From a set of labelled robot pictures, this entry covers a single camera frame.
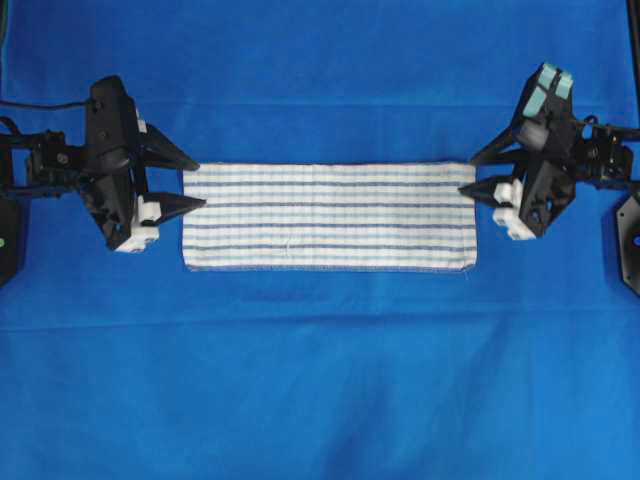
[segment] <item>wire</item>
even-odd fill
[[[54,111],[54,110],[66,110],[69,108],[77,108],[84,107],[90,101],[85,100],[84,102],[71,102],[71,103],[62,103],[60,105],[35,105],[33,103],[19,103],[19,102],[9,102],[7,100],[0,100],[0,106],[3,107],[12,107],[12,108],[24,108],[27,110],[45,110],[45,111]]]

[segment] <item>black mount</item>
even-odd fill
[[[11,119],[0,117],[10,132],[0,134],[0,286],[23,263],[31,199],[79,193],[111,250],[121,249],[139,227],[156,227],[204,205],[195,198],[149,192],[146,167],[197,170],[199,165],[138,118],[119,77],[92,85],[85,119],[85,144],[72,146],[62,132],[23,134]],[[26,186],[14,183],[16,149],[30,151]],[[159,212],[141,217],[138,207],[145,203]]]
[[[627,0],[627,12],[640,111],[640,0]],[[591,135],[584,138],[587,127]],[[640,129],[602,125],[593,115],[578,120],[573,114],[573,78],[543,64],[528,79],[511,124],[471,159],[478,166],[512,164],[511,175],[489,177],[460,192],[492,208],[516,212],[515,229],[524,225],[528,235],[510,231],[513,238],[542,237],[574,200],[577,182],[631,192],[616,215],[619,256],[623,281],[640,295],[640,181],[631,179],[633,152],[625,145],[637,141]],[[524,187],[515,205],[496,193],[499,185],[514,181]]]

